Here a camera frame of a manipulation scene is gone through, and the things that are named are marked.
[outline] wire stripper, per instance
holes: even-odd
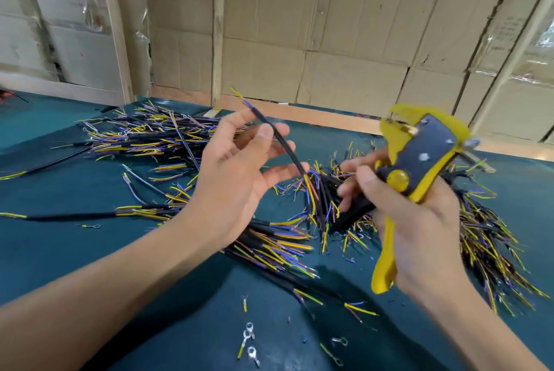
[[[420,203],[433,180],[462,151],[475,148],[479,141],[471,137],[467,126],[452,115],[434,108],[396,104],[391,113],[404,123],[381,119],[381,132],[388,142],[387,162],[375,165],[377,176],[401,192],[409,200]],[[358,196],[352,207],[335,223],[335,229],[347,230],[375,206]],[[396,276],[394,260],[394,221],[385,219],[383,250],[373,271],[371,289],[374,293],[388,291]]]

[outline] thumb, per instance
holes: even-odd
[[[269,158],[269,149],[272,146],[272,140],[273,128],[270,124],[264,123],[260,125],[256,135],[237,156],[241,158],[242,162],[253,165],[259,169]]]
[[[381,181],[367,165],[360,165],[356,169],[356,180],[366,198],[394,221],[410,218],[419,208],[418,205]]]

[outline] teal work surface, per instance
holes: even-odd
[[[189,104],[156,102],[185,113],[202,110]],[[90,113],[85,108],[82,114],[93,117],[98,115],[97,109],[91,104]],[[40,127],[39,119],[43,116],[40,111],[35,114],[35,118],[28,115],[24,124],[18,123],[19,127]],[[16,121],[0,118],[0,127],[6,130]],[[377,146],[383,144],[382,138],[361,133],[288,124],[289,138],[296,142],[302,160],[328,164],[330,155],[335,151],[344,153],[350,142],[360,151],[369,150],[371,139]],[[74,149],[50,150],[50,147],[58,142],[78,142],[84,137],[84,132],[73,125],[0,150],[0,171],[12,173],[60,158]],[[480,177],[485,186],[499,194],[497,199],[487,200],[486,205],[508,223],[526,246],[523,260],[533,273],[532,282],[545,292],[554,293],[550,256],[554,247],[552,164],[495,154],[480,156],[486,156],[497,169],[496,174]],[[285,158],[277,161],[287,162]],[[0,181],[0,211],[74,213],[108,211],[133,204],[135,201],[121,178],[121,162],[122,159],[94,162],[79,156],[43,172]],[[145,174],[151,164],[133,161],[132,167]],[[256,217],[286,220],[301,209],[300,200],[268,192]],[[101,227],[81,228],[78,225],[82,223]],[[155,222],[129,217],[46,223],[0,218],[0,303],[112,253],[144,235],[152,226]],[[313,320],[288,293],[217,253],[147,306],[84,369],[255,369],[247,354],[237,361],[247,321],[254,324],[253,345],[265,370],[335,369],[335,363],[324,354],[320,343],[344,362],[344,369],[463,369],[436,326],[398,289],[393,287],[379,296],[371,293],[370,277],[379,255],[378,242],[370,244],[370,251],[364,254],[349,249],[348,257],[355,259],[354,264],[343,259],[340,242],[330,243],[329,250],[330,255],[310,254],[306,262],[319,271],[323,283],[345,299],[369,300],[366,308],[379,316],[362,316],[364,322],[358,323],[345,308],[331,303],[318,306],[308,301]],[[554,368],[551,350],[554,307],[545,299],[532,296],[529,299],[536,304],[537,311],[513,318],[502,311],[502,318],[547,366]],[[331,337],[347,338],[348,346],[333,346]]]

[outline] hand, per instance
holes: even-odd
[[[429,291],[455,289],[468,280],[460,255],[459,201],[440,177],[436,178],[420,205],[409,201],[382,182],[373,171],[378,159],[387,158],[381,148],[365,157],[345,161],[345,172],[356,172],[338,188],[341,211],[363,192],[377,207],[373,214],[381,241],[384,215],[395,222],[394,256],[398,274],[395,284],[416,299]]]
[[[183,214],[202,228],[209,249],[216,252],[232,243],[246,228],[261,197],[274,185],[299,175],[294,164],[279,165],[260,172],[268,159],[285,153],[273,141],[273,129],[258,124],[235,134],[239,127],[255,119],[248,108],[225,116],[202,154],[198,182]],[[283,136],[284,123],[275,123]],[[294,151],[296,145],[287,141]],[[308,163],[302,163],[308,170]]]

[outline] yellow button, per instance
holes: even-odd
[[[387,184],[397,192],[404,192],[408,188],[409,178],[404,170],[394,170],[387,177]]]

